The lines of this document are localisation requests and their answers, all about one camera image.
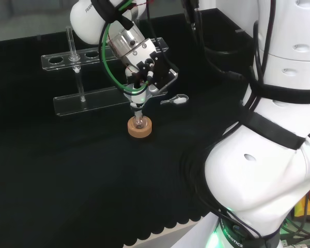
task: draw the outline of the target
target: black strap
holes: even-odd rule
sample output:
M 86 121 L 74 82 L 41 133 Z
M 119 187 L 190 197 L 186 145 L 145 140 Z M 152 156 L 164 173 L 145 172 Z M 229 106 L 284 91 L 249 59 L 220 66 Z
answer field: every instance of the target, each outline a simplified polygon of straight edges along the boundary
M 239 122 L 270 141 L 293 150 L 299 149 L 305 141 L 305 138 L 299 137 L 260 114 L 250 111 L 242 103 L 240 110 Z
M 280 228 L 273 234 L 258 239 L 245 240 L 243 248 L 277 248 L 280 242 Z
M 127 1 L 125 0 L 114 7 L 110 0 L 91 0 L 95 10 L 105 22 L 113 23 L 119 21 L 126 30 L 130 30 L 133 27 L 133 22 L 122 16 L 124 11 L 119 11 L 119 8 L 127 3 Z
M 252 92 L 258 96 L 279 102 L 310 104 L 310 90 L 291 89 L 273 85 L 260 84 L 252 75 L 250 78 Z

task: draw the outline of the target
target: black surface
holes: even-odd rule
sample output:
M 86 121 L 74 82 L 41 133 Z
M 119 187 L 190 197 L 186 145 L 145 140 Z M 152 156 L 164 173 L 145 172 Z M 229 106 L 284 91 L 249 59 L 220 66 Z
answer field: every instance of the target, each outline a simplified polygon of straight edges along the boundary
M 236 28 L 217 10 L 204 16 L 209 30 Z M 153 133 L 142 141 L 127 134 L 128 105 L 55 116 L 53 97 L 77 92 L 74 74 L 43 71 L 40 56 L 67 51 L 65 33 L 0 42 L 0 248 L 121 248 L 207 213 L 187 194 L 179 158 L 186 146 L 218 138 L 236 119 L 246 86 L 221 82 L 206 67 L 184 15 L 153 24 L 180 69 L 169 94 L 187 94 L 190 102 L 149 102 Z M 149 35 L 146 23 L 141 30 Z M 78 42 L 77 49 L 85 47 Z M 244 54 L 239 66 L 251 61 L 252 53 Z M 110 67 L 124 78 L 120 63 Z M 83 67 L 83 80 L 85 90 L 109 86 L 99 65 Z

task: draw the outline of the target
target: green cable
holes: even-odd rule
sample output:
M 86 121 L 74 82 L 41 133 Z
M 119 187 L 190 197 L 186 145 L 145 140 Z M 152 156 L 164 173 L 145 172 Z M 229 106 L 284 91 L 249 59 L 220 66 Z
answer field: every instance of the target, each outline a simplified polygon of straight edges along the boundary
M 128 2 L 124 5 L 122 5 L 122 7 L 120 7 L 118 10 L 119 11 L 122 11 L 124 10 L 126 7 L 128 7 L 131 3 L 132 3 L 133 0 L 128 0 Z
M 106 41 L 107 40 L 107 37 L 108 37 L 108 33 L 109 33 L 109 27 L 110 27 L 110 24 L 108 25 L 108 27 L 106 28 L 105 30 L 105 33 L 104 33 L 104 40 Z M 106 58 L 105 58 L 105 46 L 106 46 L 106 42 L 102 42 L 102 62 L 104 64 L 104 67 L 106 69 L 106 71 L 108 72 L 109 76 L 114 80 L 114 82 L 117 84 L 117 86 L 121 89 L 124 89 L 126 91 L 129 91 L 129 92 L 138 92 L 138 91 L 141 91 L 143 90 L 144 88 L 146 88 L 148 86 L 148 81 L 146 81 L 145 85 L 142 86 L 141 88 L 139 89 L 131 89 L 129 87 L 126 87 L 125 85 L 122 85 L 115 77 L 114 75 L 112 74 L 112 72 L 110 71 L 109 67 L 108 67 L 108 64 L 107 64 L 107 61 L 106 61 Z

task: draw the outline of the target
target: green led light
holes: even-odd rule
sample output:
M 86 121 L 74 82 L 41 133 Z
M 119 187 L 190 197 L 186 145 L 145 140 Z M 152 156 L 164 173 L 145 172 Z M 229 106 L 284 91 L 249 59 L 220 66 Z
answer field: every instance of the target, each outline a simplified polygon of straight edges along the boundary
M 216 248 L 216 247 L 219 247 L 219 238 L 217 233 L 213 233 L 207 242 L 206 248 Z

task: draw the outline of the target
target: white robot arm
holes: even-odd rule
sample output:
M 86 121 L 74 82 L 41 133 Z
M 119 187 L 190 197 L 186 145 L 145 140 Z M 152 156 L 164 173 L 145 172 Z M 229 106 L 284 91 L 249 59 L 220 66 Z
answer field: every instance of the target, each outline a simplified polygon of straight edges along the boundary
M 254 71 L 258 84 L 277 88 L 251 84 L 243 100 L 250 110 L 243 110 L 234 132 L 227 130 L 230 135 L 212 149 L 205 165 L 212 195 L 255 238 L 278 233 L 310 190 L 310 1 L 259 1 L 254 39 L 261 60 L 269 28 L 268 58 L 260 67 L 256 57 Z M 257 98 L 251 107 L 252 95 Z M 223 231 L 218 233 L 222 247 L 235 246 Z
M 164 53 L 157 53 L 151 39 L 145 39 L 134 24 L 145 9 L 145 0 L 79 0 L 70 15 L 76 34 L 86 43 L 99 44 L 99 56 L 107 71 L 105 57 L 102 56 L 104 49 L 101 52 L 101 37 L 127 66 L 128 87 L 112 80 L 112 76 L 109 78 L 126 95 L 131 96 L 131 107 L 136 111 L 178 76 L 177 68 Z

